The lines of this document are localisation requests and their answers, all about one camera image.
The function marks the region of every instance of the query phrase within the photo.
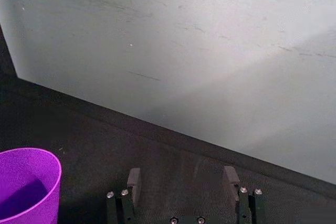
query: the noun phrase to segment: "scratch mark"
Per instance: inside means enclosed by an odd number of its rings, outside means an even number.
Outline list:
[[[223,39],[228,39],[228,40],[230,40],[230,38],[229,38],[229,37],[227,37],[227,36],[224,36],[224,35],[219,35],[219,38],[223,38]]]
[[[278,47],[278,48],[281,48],[281,49],[283,49],[283,50],[285,50],[285,51],[287,51],[287,52],[292,52],[292,50],[290,50],[290,49],[288,49],[288,48],[286,48],[286,47]]]
[[[330,57],[330,58],[336,58],[334,55],[323,55],[323,54],[316,54],[317,56],[324,56],[324,57]]]
[[[187,30],[187,31],[195,29],[197,31],[201,31],[201,32],[205,33],[205,30],[201,29],[197,25],[183,26],[183,24],[177,24],[176,28],[180,28],[180,29]]]
[[[127,72],[127,73],[135,74],[136,76],[146,77],[146,78],[149,78],[149,79],[152,79],[152,80],[155,80],[155,81],[161,81],[160,79],[153,78],[153,77],[150,77],[150,76],[144,76],[143,74],[140,74],[140,73],[134,73],[134,72],[131,72],[131,71],[126,71],[126,72]]]

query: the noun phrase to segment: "black fabric surface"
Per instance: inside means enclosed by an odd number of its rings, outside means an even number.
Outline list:
[[[175,215],[235,223],[224,165],[263,190],[268,223],[301,223],[309,207],[336,209],[335,185],[38,85],[3,78],[0,103],[0,152],[39,147],[62,164],[59,223],[105,223],[106,193],[125,185],[133,167],[142,169],[138,223]]]
[[[16,77],[12,58],[0,25],[0,75],[7,74]]]

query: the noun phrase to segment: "cup rim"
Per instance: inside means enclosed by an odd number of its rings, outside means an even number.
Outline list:
[[[62,167],[61,167],[61,163],[60,161],[58,160],[58,158],[51,152],[49,151],[46,151],[44,149],[39,149],[39,148],[32,148],[32,147],[25,147],[25,148],[16,148],[16,149],[11,149],[11,150],[7,150],[7,151],[4,151],[4,152],[0,152],[0,155],[2,154],[5,154],[5,153],[8,153],[8,152],[15,152],[15,151],[19,151],[19,150],[35,150],[35,151],[39,151],[39,152],[45,152],[45,153],[48,153],[49,155],[51,155],[57,162],[58,164],[58,168],[59,168],[59,172],[58,172],[58,177],[57,177],[57,180],[55,182],[55,185],[52,187],[52,189],[48,192],[48,194],[42,199],[40,200],[38,203],[36,203],[35,205],[33,205],[32,207],[28,208],[27,210],[23,211],[23,212],[20,212],[19,214],[17,215],[14,215],[14,216],[11,216],[11,217],[8,217],[6,219],[2,219],[0,220],[0,223],[4,223],[6,221],[9,221],[9,220],[13,220],[15,218],[18,218],[30,211],[32,211],[34,208],[36,208],[37,206],[39,206],[40,204],[42,204],[55,190],[55,188],[58,186],[59,182],[60,182],[60,179],[61,179],[61,174],[62,174]]]

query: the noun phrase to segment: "metal screw head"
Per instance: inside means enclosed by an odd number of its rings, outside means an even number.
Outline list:
[[[246,187],[241,187],[240,192],[242,192],[243,194],[247,193],[247,188]]]
[[[257,195],[262,195],[263,191],[261,191],[260,189],[255,189],[254,193],[257,194]]]
[[[205,223],[205,219],[203,217],[198,217],[197,218],[197,223],[198,224],[204,224]]]
[[[178,222],[179,222],[178,219],[175,217],[170,219],[170,224],[178,224]]]
[[[106,194],[106,197],[108,197],[109,199],[112,198],[114,196],[114,192],[110,191]]]
[[[121,192],[121,195],[122,196],[125,196],[125,195],[127,195],[128,194],[128,190],[127,189],[125,189],[125,190],[123,190],[122,192]]]

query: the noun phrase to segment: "purple cup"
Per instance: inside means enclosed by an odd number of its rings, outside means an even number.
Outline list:
[[[51,152],[0,153],[0,223],[56,224],[61,164]]]

